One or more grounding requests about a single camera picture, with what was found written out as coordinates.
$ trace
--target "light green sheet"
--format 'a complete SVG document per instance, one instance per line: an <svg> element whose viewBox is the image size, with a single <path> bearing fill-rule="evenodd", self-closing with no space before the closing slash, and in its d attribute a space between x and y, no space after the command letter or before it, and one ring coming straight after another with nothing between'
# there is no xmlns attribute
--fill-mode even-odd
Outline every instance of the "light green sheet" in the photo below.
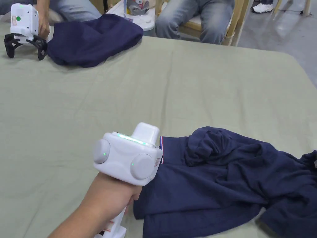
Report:
<svg viewBox="0 0 317 238"><path fill-rule="evenodd" d="M0 24L0 39L10 32ZM66 68L33 48L0 46L0 231L46 238L97 171L92 145L139 122L164 136L222 127L297 157L317 148L317 91L283 53L144 37L95 68ZM126 238L142 237L132 210ZM217 238L265 238L255 220Z"/></svg>

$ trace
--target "human hand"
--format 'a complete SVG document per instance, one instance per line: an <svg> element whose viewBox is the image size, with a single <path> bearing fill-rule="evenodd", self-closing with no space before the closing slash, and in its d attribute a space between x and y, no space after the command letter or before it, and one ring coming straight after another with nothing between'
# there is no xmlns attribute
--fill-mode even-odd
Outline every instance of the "human hand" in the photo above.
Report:
<svg viewBox="0 0 317 238"><path fill-rule="evenodd" d="M49 11L41 5L35 6L39 14L39 30L38 35L43 39L47 39L50 30L49 30Z"/></svg>
<svg viewBox="0 0 317 238"><path fill-rule="evenodd" d="M80 207L89 208L103 224L119 215L132 200L138 200L142 187L128 184L103 173L99 173Z"/></svg>

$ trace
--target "green indicator light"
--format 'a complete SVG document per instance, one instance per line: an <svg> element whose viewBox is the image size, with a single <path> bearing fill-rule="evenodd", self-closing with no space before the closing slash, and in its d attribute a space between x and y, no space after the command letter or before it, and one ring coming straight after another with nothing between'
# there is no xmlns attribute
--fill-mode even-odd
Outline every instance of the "green indicator light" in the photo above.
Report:
<svg viewBox="0 0 317 238"><path fill-rule="evenodd" d="M118 134L118 136L119 136L119 137L121 137L121 138L124 138L124 139L130 140L130 141L137 142L137 143L142 144L142 145L147 145L145 142L142 142L142 141L136 140L136 139L131 138L131 137L129 137L129 136L125 136L125 135L121 135L121 134Z"/></svg>

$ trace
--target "crumpled navy cloth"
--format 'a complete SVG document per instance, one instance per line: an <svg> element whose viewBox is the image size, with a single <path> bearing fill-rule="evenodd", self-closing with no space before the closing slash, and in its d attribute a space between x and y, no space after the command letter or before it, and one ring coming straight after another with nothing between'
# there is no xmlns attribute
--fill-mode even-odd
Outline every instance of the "crumpled navy cloth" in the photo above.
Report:
<svg viewBox="0 0 317 238"><path fill-rule="evenodd" d="M114 14L86 22L63 22L54 27L47 54L59 65L94 67L135 46L143 29Z"/></svg>
<svg viewBox="0 0 317 238"><path fill-rule="evenodd" d="M161 137L163 162L134 202L143 238L213 235L260 220L285 238L316 238L317 151L301 159L271 144L203 127Z"/></svg>

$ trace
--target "concrete floor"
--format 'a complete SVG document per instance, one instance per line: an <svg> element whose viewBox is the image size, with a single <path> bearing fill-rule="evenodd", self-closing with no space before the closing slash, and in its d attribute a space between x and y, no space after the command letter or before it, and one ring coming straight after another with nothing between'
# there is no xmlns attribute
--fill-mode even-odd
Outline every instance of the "concrete floor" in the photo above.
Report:
<svg viewBox="0 0 317 238"><path fill-rule="evenodd" d="M309 17L300 15L304 4L305 0L294 0L292 5L284 0L275 16L250 12L238 46L294 56L317 87L317 1L312 0L312 15Z"/></svg>

